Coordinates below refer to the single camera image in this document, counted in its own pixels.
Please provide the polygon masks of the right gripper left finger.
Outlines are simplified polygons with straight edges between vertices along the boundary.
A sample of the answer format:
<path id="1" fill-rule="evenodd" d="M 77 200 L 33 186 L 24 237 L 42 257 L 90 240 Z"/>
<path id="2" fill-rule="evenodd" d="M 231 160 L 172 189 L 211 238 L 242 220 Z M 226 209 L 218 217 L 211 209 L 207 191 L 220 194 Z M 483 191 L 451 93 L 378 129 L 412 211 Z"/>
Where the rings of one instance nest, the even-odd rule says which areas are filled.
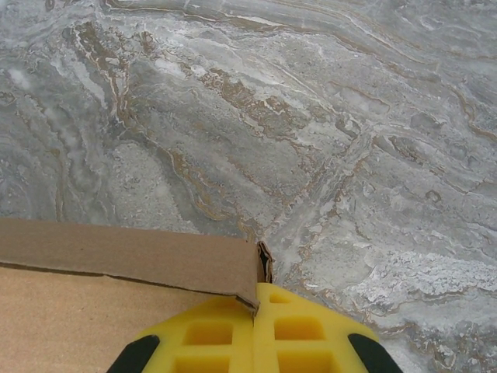
<path id="1" fill-rule="evenodd" d="M 252 313 L 214 297 L 139 333 L 106 373 L 253 373 Z"/>

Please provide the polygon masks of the brown cardboard box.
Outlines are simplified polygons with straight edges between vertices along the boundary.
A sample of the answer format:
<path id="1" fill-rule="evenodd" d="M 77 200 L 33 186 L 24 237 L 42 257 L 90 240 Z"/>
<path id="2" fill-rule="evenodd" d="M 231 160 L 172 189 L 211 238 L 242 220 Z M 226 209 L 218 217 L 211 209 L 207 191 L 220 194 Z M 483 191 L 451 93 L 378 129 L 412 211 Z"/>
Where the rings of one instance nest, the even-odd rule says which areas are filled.
<path id="1" fill-rule="evenodd" d="M 0 218 L 0 373 L 105 373 L 143 329 L 213 296 L 256 314 L 264 242 Z"/>

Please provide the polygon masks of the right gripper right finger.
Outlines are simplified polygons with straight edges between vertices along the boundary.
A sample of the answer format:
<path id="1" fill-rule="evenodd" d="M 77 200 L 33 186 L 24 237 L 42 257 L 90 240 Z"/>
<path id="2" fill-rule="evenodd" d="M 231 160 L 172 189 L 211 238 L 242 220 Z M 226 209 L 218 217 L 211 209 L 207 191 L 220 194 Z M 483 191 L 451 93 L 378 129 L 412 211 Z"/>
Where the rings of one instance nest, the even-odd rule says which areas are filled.
<path id="1" fill-rule="evenodd" d="M 275 284 L 257 284 L 253 373 L 402 373 L 364 324 Z"/>

